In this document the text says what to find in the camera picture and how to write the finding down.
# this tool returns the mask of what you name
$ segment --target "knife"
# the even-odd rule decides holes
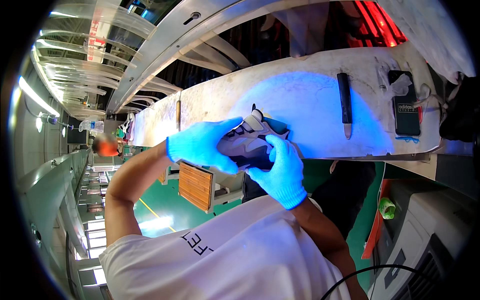
[[[347,73],[338,73],[338,89],[340,90],[340,103],[342,105],[343,131],[347,140],[352,135],[352,102],[350,99],[350,85]]]

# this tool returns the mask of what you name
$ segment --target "blue knit glove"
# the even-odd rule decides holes
[[[238,166],[230,157],[221,154],[216,145],[242,117],[221,122],[199,122],[167,138],[167,155],[171,161],[180,159],[198,166],[212,166],[227,174],[236,174]]]
[[[265,172],[259,168],[250,168],[247,172],[265,192],[290,210],[307,196],[301,183],[303,163],[289,141],[272,134],[267,135],[265,139],[274,147],[270,152],[270,161],[275,162],[272,169]]]

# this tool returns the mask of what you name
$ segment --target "green tape roll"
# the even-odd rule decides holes
[[[393,204],[390,199],[384,197],[380,199],[380,202],[378,203],[378,211],[384,219],[393,219],[395,217],[395,204]]]

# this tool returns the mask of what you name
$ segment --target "white work table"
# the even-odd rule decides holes
[[[393,48],[348,48],[286,58],[249,67],[195,85],[161,99],[136,115],[133,145],[154,146],[177,132],[176,102],[181,101],[180,129],[199,121],[247,116],[252,104],[265,116],[288,124],[288,139],[304,158],[413,154],[440,143],[440,109],[422,107],[417,144],[396,139],[391,99],[378,87],[375,58],[411,71],[416,90],[427,84],[435,93],[428,66],[409,43]],[[336,74],[349,76],[352,136],[345,138]]]

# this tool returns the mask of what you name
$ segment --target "black knife handle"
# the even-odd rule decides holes
[[[352,123],[352,102],[350,99],[350,85],[347,73],[338,73],[338,89],[340,90],[340,103],[342,104],[342,123]]]

